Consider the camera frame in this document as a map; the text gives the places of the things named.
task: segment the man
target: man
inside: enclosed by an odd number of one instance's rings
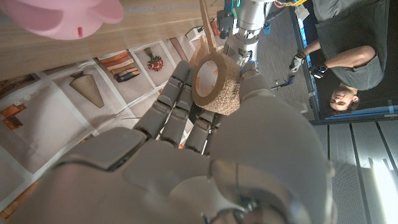
[[[387,59],[389,0],[313,0],[318,40],[299,52],[290,65],[297,72],[306,56],[322,49],[326,61],[310,73],[321,78],[329,68],[341,80],[331,95],[333,114],[356,109],[358,90],[377,86]]]

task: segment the robotic hand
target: robotic hand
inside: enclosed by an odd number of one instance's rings
[[[333,169],[321,142],[255,63],[243,67],[240,109],[221,124],[202,112],[177,149],[196,88],[192,70],[177,65],[133,130],[115,128],[65,154],[8,221],[333,223]],[[198,152],[212,128],[207,157]]]

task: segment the cable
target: cable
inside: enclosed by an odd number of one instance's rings
[[[280,2],[278,0],[274,1],[274,5],[278,8],[286,7],[286,6],[299,6],[306,2],[307,0],[298,0],[297,2]]]

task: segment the brown tape roll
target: brown tape roll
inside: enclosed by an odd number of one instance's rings
[[[224,115],[239,109],[240,67],[227,55],[210,53],[192,78],[192,98],[198,106]]]

